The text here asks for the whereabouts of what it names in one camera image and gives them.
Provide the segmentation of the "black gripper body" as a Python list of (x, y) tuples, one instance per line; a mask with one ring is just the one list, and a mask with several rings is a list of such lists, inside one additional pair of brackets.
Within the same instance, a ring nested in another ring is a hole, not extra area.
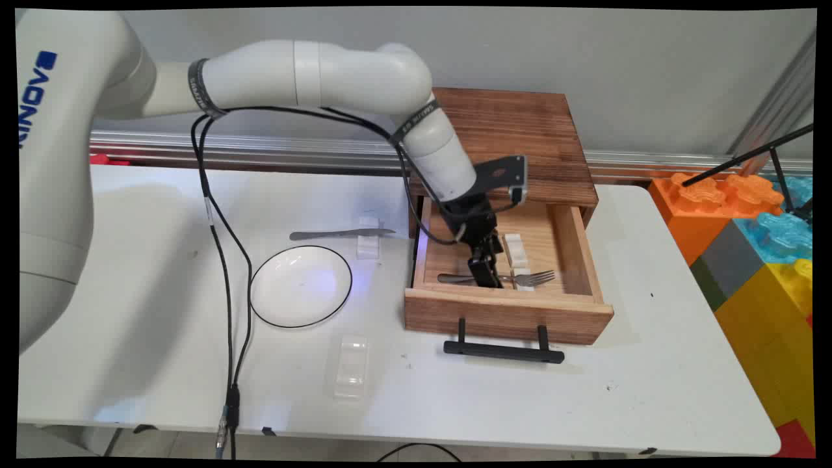
[(497, 216), (485, 194), (443, 202), (442, 217), (455, 240), (469, 246), (471, 255), (487, 255), (486, 239), (496, 234)]

